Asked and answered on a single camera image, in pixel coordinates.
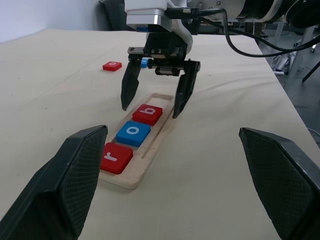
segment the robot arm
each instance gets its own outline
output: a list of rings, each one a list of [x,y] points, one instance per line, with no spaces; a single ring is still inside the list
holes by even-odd
[[[150,58],[148,68],[155,69],[157,75],[178,77],[180,71],[185,72],[176,90],[173,117],[180,114],[193,92],[200,70],[200,62],[185,61],[192,49],[192,34],[197,35],[198,32],[190,30],[191,34],[188,30],[190,26],[187,29],[182,24],[180,15],[177,17],[170,13],[182,12],[188,15],[192,10],[198,13],[215,8],[224,9],[231,19],[239,21],[255,19],[255,22],[272,23],[285,16],[285,20],[297,28],[308,28],[320,23],[320,0],[125,0],[126,24],[148,35],[144,47],[130,47],[128,50],[129,64],[121,89],[123,110],[127,109],[136,94],[140,62],[143,57],[147,57]],[[207,16],[212,21],[219,21],[221,17]],[[193,23],[200,26],[201,21]]]

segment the floor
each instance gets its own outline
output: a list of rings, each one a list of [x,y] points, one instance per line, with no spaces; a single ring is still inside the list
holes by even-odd
[[[276,31],[266,29],[265,32],[268,34],[268,40],[272,43]],[[293,44],[301,38],[302,36],[293,32],[283,31],[278,45],[283,48],[292,48]],[[259,47],[264,54],[270,51],[269,47],[263,44],[260,44]],[[290,91],[286,90],[286,92],[320,148],[320,68],[318,68],[305,83],[300,83],[303,77],[320,61],[320,44],[316,47],[314,53],[308,51],[303,61],[304,69],[297,73],[295,79],[298,84],[294,85]],[[282,86],[284,86],[288,80],[288,76],[286,75],[277,76],[277,78]]]

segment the wall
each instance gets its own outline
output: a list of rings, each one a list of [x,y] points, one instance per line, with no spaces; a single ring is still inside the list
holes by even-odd
[[[45,28],[108,29],[98,0],[0,0],[0,43]]]

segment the cable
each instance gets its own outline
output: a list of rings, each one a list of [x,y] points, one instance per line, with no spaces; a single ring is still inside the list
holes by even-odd
[[[218,29],[224,29],[224,26],[216,23],[216,22],[213,22],[210,23],[212,26],[218,28]],[[309,42],[306,42],[305,44],[299,46],[299,47],[295,47],[295,48],[292,48],[292,49],[286,49],[286,48],[282,48],[282,47],[278,47],[276,45],[273,45],[272,43],[268,42],[267,40],[263,39],[262,37],[259,37],[259,36],[256,36],[256,35],[253,35],[253,34],[250,34],[250,33],[247,33],[247,32],[244,32],[244,31],[240,31],[240,30],[236,30],[234,28],[230,28],[228,27],[228,30],[229,32],[231,33],[235,33],[235,34],[239,34],[239,35],[243,35],[243,36],[246,36],[246,37],[249,37],[249,38],[252,38],[254,40],[257,40],[257,41],[260,41],[262,43],[264,43],[265,45],[275,49],[275,50],[278,50],[278,51],[282,51],[282,52],[286,52],[286,51],[291,51],[292,49],[295,49],[296,51],[300,51],[300,50],[303,50],[305,49],[304,47],[305,46],[309,46],[312,47],[312,45],[314,45],[315,43],[317,42],[320,42],[320,35],[317,36],[316,38],[312,39],[311,41]]]
[[[305,77],[302,79],[302,82],[304,83],[315,72],[315,70],[318,69],[318,67],[320,67],[320,61],[310,70],[307,75],[305,75]]]
[[[228,26],[228,16],[227,16],[226,10],[224,8],[217,8],[217,9],[215,9],[214,12],[215,12],[215,14],[216,13],[221,13],[222,14],[222,23],[223,23],[223,28],[224,28],[225,39],[226,39],[228,45],[230,46],[230,48],[232,48],[238,54],[241,54],[241,55],[246,56],[246,57],[251,57],[251,58],[267,58],[267,57],[280,56],[280,55],[283,55],[283,54],[286,54],[286,53],[291,53],[291,52],[297,51],[297,48],[288,49],[286,51],[281,51],[281,52],[272,53],[272,54],[250,54],[250,53],[241,51],[236,46],[234,46],[234,44],[232,43],[232,41],[230,39],[229,26]],[[208,19],[206,19],[204,17],[201,17],[200,19],[203,22],[207,23],[207,24],[213,25],[212,21],[210,21],[210,20],[208,20]],[[299,47],[299,51],[310,48],[308,44]]]
[[[309,131],[314,132],[315,134],[317,134],[320,137],[320,133],[318,133],[317,131],[311,129],[311,128],[307,128]]]
[[[169,19],[198,19],[199,18],[203,22],[208,23],[216,28],[225,29],[224,26],[222,26],[216,22],[210,21],[209,19],[206,19],[206,18],[202,18],[205,16],[211,16],[211,15],[215,15],[215,14],[224,14],[225,13],[225,15],[227,15],[224,8],[214,8],[214,9],[206,9],[206,10],[200,10],[198,8],[181,8],[181,7],[176,7],[170,0],[168,0],[168,5],[169,5],[169,7],[173,7],[173,8],[167,8],[167,10],[165,11],[165,15]],[[320,42],[320,35],[319,35],[316,38],[310,40],[309,42],[306,42],[305,44],[303,44],[301,46],[297,46],[297,47],[291,48],[291,49],[286,49],[286,48],[282,48],[282,47],[278,47],[276,45],[273,45],[272,43],[266,41],[265,39],[263,39],[259,36],[255,36],[254,34],[239,31],[239,30],[230,28],[229,26],[227,27],[227,29],[229,32],[244,35],[246,37],[260,41],[275,50],[284,52],[284,53],[276,53],[275,56],[282,55],[285,53],[294,52],[294,51],[304,50],[304,49],[310,48],[313,45]]]

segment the white letter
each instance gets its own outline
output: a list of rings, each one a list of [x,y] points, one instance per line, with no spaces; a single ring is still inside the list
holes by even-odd
[[[104,156],[105,159],[111,160],[111,161],[117,161],[117,159],[115,157],[110,156],[111,152],[107,152],[106,156]]]
[[[128,129],[126,130],[126,133],[127,134],[137,134],[139,132],[139,128],[135,127],[135,126],[131,126],[131,127],[128,127]]]
[[[145,110],[140,110],[140,113],[150,114],[150,115],[154,114],[155,112],[156,110],[153,108],[146,108]]]

